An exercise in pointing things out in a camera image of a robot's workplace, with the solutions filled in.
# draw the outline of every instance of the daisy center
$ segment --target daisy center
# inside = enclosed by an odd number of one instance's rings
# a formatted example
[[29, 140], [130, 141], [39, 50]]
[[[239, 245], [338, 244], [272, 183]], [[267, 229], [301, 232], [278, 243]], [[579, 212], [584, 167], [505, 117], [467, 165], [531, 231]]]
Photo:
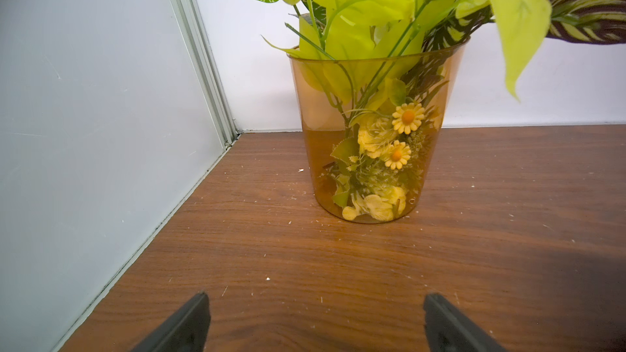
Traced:
[[394, 162], [397, 162], [400, 159], [402, 159], [402, 151], [395, 150], [394, 153], [391, 154], [391, 160], [393, 160]]
[[415, 120], [415, 112], [413, 112], [412, 110], [407, 110], [406, 112], [402, 113], [402, 122], [404, 125], [409, 125], [411, 122], [413, 122], [413, 120]]

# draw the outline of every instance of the white wall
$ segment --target white wall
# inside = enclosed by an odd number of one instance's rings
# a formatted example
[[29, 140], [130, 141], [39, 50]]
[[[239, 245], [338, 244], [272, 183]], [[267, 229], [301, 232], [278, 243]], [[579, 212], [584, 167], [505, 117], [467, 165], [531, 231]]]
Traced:
[[[283, 2], [198, 0], [237, 127], [301, 128], [289, 61], [268, 46], [298, 44], [284, 22]], [[504, 87], [504, 62], [494, 25], [468, 44], [445, 126], [596, 124], [626, 122], [626, 45], [599, 47], [545, 40], [518, 83], [522, 103]]]
[[52, 349], [221, 153], [169, 0], [0, 0], [0, 350]]

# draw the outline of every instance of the vase rim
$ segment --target vase rim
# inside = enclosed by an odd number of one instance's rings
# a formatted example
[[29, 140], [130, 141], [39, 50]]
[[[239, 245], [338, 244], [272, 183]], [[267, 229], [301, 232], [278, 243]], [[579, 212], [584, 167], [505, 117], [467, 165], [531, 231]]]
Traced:
[[301, 59], [299, 57], [294, 57], [294, 56], [290, 55], [289, 53], [287, 53], [287, 57], [289, 59], [291, 59], [291, 60], [295, 60], [295, 61], [298, 61], [298, 62], [304, 62], [304, 63], [379, 62], [381, 60], [411, 59], [411, 58], [416, 58], [416, 57], [420, 57], [420, 56], [428, 56], [428, 55], [434, 55], [434, 54], [438, 54], [438, 53], [447, 53], [447, 52], [450, 52], [450, 51], [456, 51], [459, 48], [464, 47], [465, 44], [468, 43], [470, 40], [471, 40], [471, 37], [468, 37], [467, 40], [465, 40], [464, 42], [457, 43], [456, 45], [452, 45], [451, 47], [448, 47], [448, 48], [438, 49], [436, 51], [422, 51], [420, 53], [414, 53], [412, 55], [391, 56], [391, 57], [376, 57], [376, 58], [372, 58], [372, 59], [346, 59], [346, 60]]

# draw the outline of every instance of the wooden table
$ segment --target wooden table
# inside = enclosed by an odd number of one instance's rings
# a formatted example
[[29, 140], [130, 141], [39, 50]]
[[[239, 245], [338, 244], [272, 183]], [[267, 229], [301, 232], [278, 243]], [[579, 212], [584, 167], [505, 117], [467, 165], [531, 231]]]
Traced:
[[427, 351], [431, 292], [510, 351], [626, 350], [626, 125], [445, 129], [382, 225], [307, 172], [302, 134], [244, 134], [63, 351], [127, 351], [200, 290], [207, 351]]

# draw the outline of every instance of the vase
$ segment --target vase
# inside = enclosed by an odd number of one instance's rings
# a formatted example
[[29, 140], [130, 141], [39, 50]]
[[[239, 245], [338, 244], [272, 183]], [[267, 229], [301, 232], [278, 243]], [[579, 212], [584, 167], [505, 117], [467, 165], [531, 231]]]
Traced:
[[317, 202], [356, 223], [416, 207], [463, 45], [401, 57], [291, 57]]

